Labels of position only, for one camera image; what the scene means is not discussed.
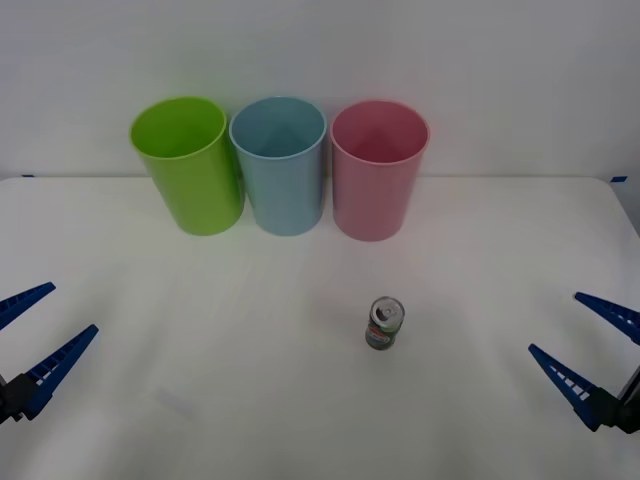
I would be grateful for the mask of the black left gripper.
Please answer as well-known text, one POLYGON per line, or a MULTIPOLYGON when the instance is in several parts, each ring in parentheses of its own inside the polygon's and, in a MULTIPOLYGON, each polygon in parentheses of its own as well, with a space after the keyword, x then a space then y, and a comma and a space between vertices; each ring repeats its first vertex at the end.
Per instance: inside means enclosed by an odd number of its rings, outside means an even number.
MULTIPOLYGON (((1 300, 0 329, 3 330, 55 289, 52 282, 47 282, 1 300)), ((88 326, 40 363, 8 383, 1 375, 0 424, 9 418, 20 421, 22 418, 33 420, 37 417, 98 332, 96 325, 88 326)))

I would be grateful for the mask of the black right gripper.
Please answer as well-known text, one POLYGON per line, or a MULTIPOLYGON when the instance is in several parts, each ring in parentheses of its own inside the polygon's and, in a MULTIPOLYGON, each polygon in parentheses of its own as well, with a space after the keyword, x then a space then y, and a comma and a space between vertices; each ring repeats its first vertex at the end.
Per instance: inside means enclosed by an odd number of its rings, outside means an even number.
MULTIPOLYGON (((634 344, 640 345, 639 312, 583 292, 576 292, 574 298, 613 325, 634 344)), ((528 351, 589 430, 596 432, 600 426, 607 426, 617 427, 626 434, 639 431, 640 367, 628 380, 617 399, 535 344, 531 344, 528 351)))

